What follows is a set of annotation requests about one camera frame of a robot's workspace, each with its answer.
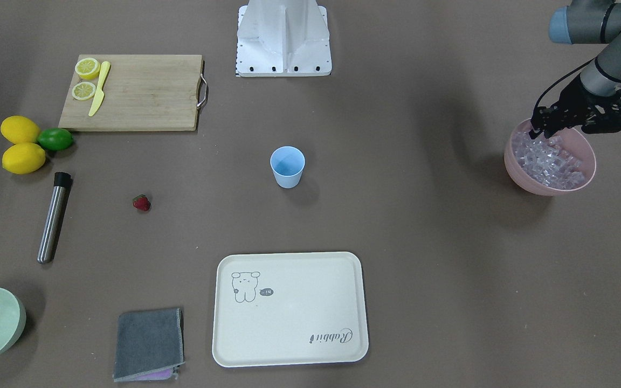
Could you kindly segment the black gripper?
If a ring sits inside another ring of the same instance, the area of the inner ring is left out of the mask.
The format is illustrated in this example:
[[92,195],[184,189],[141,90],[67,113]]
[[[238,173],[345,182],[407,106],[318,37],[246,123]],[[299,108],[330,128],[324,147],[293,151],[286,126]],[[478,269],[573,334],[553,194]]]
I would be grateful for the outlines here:
[[594,95],[576,77],[560,93],[556,103],[533,109],[528,137],[547,139],[546,135],[576,126],[585,134],[621,131],[621,89],[611,96]]

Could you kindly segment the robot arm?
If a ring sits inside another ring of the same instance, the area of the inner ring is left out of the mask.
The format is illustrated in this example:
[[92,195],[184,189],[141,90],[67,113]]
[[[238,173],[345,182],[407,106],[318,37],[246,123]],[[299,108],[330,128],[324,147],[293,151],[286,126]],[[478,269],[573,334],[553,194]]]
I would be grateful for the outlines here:
[[549,107],[536,104],[530,139],[579,126],[586,134],[621,131],[621,3],[572,1],[555,10],[549,38],[560,44],[603,44],[593,59],[569,72],[571,81]]

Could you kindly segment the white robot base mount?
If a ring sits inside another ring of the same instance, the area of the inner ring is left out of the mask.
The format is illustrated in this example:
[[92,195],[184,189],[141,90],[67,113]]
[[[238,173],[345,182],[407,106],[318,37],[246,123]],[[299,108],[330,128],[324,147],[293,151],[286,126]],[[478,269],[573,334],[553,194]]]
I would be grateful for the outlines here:
[[322,77],[332,69],[327,10],[316,1],[249,1],[238,9],[236,76]]

